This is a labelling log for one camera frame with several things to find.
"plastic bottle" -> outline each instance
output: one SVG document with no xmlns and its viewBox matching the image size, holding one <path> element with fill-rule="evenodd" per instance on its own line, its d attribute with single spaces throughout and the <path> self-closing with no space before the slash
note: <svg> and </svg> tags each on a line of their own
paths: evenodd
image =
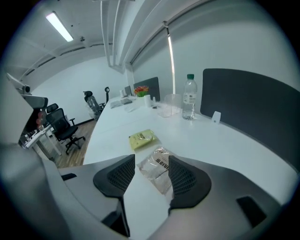
<svg viewBox="0 0 300 240">
<path fill-rule="evenodd" d="M 197 97 L 197 84 L 194 81 L 194 74 L 187 75 L 184 85 L 182 117 L 192 120 L 195 116 L 195 103 Z"/>
</svg>

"white desk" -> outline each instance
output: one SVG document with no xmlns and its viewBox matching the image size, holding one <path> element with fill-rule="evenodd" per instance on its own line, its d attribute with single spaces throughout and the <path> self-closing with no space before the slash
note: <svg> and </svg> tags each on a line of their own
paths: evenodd
<svg viewBox="0 0 300 240">
<path fill-rule="evenodd" d="M 279 156 L 252 138 L 227 127 L 213 124 L 209 118 L 196 115 L 193 121 L 181 114 L 162 118 L 156 109 L 140 107 L 127 113 L 128 105 L 103 110 L 92 133 L 84 164 L 135 154 L 140 163 L 157 146 L 173 153 L 236 170 L 273 196 L 280 204 L 289 201 L 297 183 L 297 173 Z M 160 142 L 133 152 L 128 137 L 151 129 Z M 124 195 L 125 211 L 132 239 L 148 238 L 168 217 L 169 203 L 135 168 Z"/>
<path fill-rule="evenodd" d="M 39 148 L 41 149 L 41 151 L 45 154 L 46 158 L 49 160 L 52 160 L 52 157 L 50 156 L 50 154 L 47 152 L 47 150 L 45 150 L 45 148 L 43 147 L 42 143 L 40 142 L 40 138 L 45 135 L 48 139 L 48 141 L 51 143 L 51 145 L 53 146 L 54 150 L 57 152 L 58 155 L 61 155 L 61 152 L 59 151 L 59 149 L 56 147 L 55 143 L 53 143 L 49 137 L 48 134 L 46 134 L 50 129 L 52 128 L 51 125 L 45 127 L 42 131 L 38 132 L 37 134 L 32 136 L 32 139 L 27 142 L 25 144 L 25 146 L 27 148 L 31 148 L 35 146 L 35 144 L 37 144 L 39 146 Z"/>
</svg>

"snack package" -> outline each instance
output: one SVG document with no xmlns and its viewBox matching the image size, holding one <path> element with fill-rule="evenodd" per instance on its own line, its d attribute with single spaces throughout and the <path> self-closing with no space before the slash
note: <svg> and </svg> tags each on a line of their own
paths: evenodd
<svg viewBox="0 0 300 240">
<path fill-rule="evenodd" d="M 129 137 L 129 143 L 130 143 L 132 150 L 135 150 L 135 149 L 142 147 L 156 139 L 157 139 L 157 137 L 155 136 L 155 134 L 150 129 L 147 129 L 145 131 L 131 135 Z"/>
<path fill-rule="evenodd" d="M 169 178 L 170 155 L 174 154 L 159 146 L 152 154 L 137 164 L 141 173 L 164 195 L 171 186 Z"/>
</svg>

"light strip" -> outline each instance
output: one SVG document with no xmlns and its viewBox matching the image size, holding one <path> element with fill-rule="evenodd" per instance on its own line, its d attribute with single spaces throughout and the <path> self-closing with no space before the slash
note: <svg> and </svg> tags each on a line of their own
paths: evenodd
<svg viewBox="0 0 300 240">
<path fill-rule="evenodd" d="M 47 20 L 55 27 L 55 29 L 66 39 L 67 42 L 73 41 L 72 36 L 68 33 L 67 29 L 62 25 L 55 13 L 50 13 L 46 16 Z"/>
<path fill-rule="evenodd" d="M 170 48 L 170 55 L 171 55 L 172 78 L 173 78 L 173 94 L 175 94 L 175 68 L 174 68 L 173 50 L 172 50 L 172 43 L 171 43 L 171 37 L 170 36 L 168 36 L 168 41 L 169 41 L 169 48 Z"/>
</svg>

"ceiling light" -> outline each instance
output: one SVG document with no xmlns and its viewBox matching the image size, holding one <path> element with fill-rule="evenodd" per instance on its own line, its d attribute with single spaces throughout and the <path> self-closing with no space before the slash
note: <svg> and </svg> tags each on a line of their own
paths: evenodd
<svg viewBox="0 0 300 240">
<path fill-rule="evenodd" d="M 53 12 L 46 16 L 47 20 L 55 27 L 55 29 L 66 39 L 67 42 L 73 41 L 72 36 L 68 33 L 67 29 L 62 25 L 57 15 Z"/>
</svg>

